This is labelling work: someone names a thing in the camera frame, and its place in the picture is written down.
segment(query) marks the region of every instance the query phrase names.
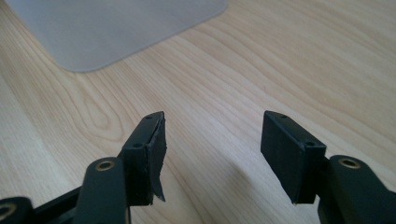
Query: translucent plastic mat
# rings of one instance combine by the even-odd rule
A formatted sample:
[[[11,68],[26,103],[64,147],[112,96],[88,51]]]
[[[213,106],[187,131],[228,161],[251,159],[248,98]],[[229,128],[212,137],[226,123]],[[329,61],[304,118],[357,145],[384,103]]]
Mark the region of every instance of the translucent plastic mat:
[[[6,0],[55,62],[95,70],[222,12],[227,0]]]

